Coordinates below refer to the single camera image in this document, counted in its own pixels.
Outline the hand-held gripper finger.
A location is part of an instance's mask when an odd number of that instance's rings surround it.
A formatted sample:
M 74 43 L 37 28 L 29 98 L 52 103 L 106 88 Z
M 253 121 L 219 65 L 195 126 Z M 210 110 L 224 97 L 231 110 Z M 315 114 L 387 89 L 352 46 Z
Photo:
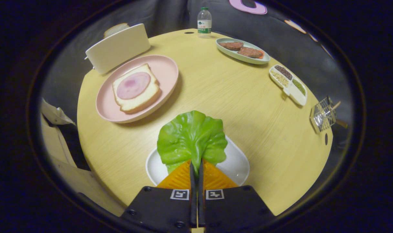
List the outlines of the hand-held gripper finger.
M 190 233 L 197 227 L 194 168 L 186 161 L 161 186 L 144 186 L 121 218 L 153 233 Z
M 202 160 L 198 178 L 198 225 L 205 233 L 254 233 L 275 215 L 254 187 L 239 186 L 212 163 Z

